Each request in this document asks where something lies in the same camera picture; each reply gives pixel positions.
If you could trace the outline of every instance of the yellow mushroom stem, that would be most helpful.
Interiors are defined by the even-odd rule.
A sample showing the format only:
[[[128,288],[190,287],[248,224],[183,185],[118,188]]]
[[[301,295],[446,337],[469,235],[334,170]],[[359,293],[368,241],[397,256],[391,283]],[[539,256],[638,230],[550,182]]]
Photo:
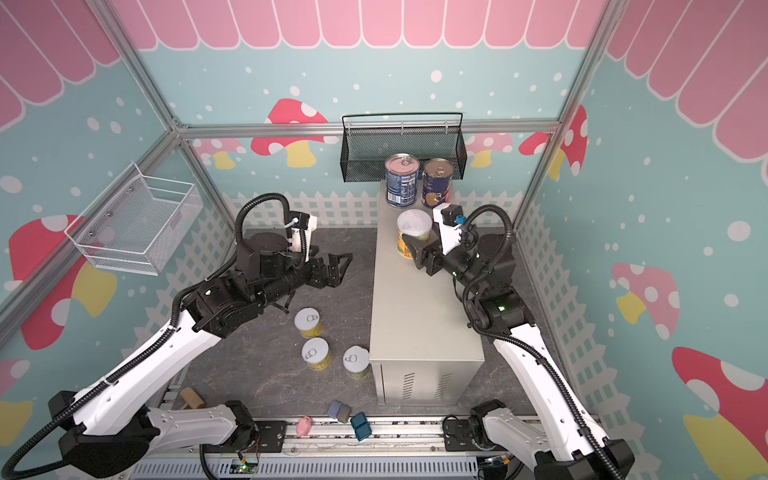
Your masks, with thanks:
[[[310,143],[306,140],[295,141],[286,147],[288,166],[293,168],[312,167],[317,159],[310,151]]]

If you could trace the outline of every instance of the white wire basket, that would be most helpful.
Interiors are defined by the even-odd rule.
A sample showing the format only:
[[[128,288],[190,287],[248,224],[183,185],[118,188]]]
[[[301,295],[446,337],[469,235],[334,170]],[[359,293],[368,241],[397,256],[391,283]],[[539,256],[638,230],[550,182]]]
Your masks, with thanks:
[[[104,201],[113,182],[65,233],[97,268],[160,275],[203,209],[200,193],[195,184],[144,175],[136,164],[119,178],[126,180],[117,193]]]

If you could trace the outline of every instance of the snack canister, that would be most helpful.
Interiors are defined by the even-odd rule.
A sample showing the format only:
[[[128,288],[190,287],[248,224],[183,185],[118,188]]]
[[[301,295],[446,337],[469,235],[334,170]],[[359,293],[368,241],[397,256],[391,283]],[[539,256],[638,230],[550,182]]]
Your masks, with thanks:
[[[411,237],[416,237],[421,241],[429,238],[429,232],[432,231],[432,217],[424,210],[411,209],[402,212],[397,217],[397,250],[405,258],[413,258],[411,251],[408,250],[406,242],[402,240],[405,233]]]
[[[326,369],[331,364],[328,342],[318,336],[307,340],[301,347],[301,357],[312,370],[319,372]]]
[[[323,333],[323,322],[320,321],[320,314],[311,307],[299,310],[293,317],[293,325],[305,339],[312,339]]]
[[[343,360],[346,374],[356,380],[366,378],[371,372],[370,355],[361,346],[350,346],[344,352]]]

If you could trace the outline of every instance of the wire mesh basket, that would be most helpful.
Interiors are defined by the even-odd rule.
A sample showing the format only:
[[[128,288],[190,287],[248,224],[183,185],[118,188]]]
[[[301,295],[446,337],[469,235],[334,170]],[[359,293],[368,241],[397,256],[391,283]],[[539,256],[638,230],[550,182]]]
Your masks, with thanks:
[[[385,121],[373,121],[377,118]],[[343,116],[341,172],[344,181],[384,180],[384,162],[395,154],[418,158],[420,177],[426,161],[445,158],[453,164],[453,179],[461,180],[467,166],[462,119],[463,115],[458,112]]]
[[[65,233],[97,268],[160,275],[203,209],[200,193],[195,184],[143,175],[136,164],[121,177],[117,193],[104,199],[113,182]]]

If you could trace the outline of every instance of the black wire basket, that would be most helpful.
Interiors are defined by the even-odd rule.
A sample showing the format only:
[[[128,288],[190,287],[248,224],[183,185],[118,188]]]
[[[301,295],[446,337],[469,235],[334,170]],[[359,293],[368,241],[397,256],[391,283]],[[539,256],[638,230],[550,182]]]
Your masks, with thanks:
[[[464,178],[467,149],[458,112],[344,115],[341,173],[345,182],[378,182],[386,178],[384,162],[395,154],[419,159],[419,176],[433,158],[454,167],[453,179]]]

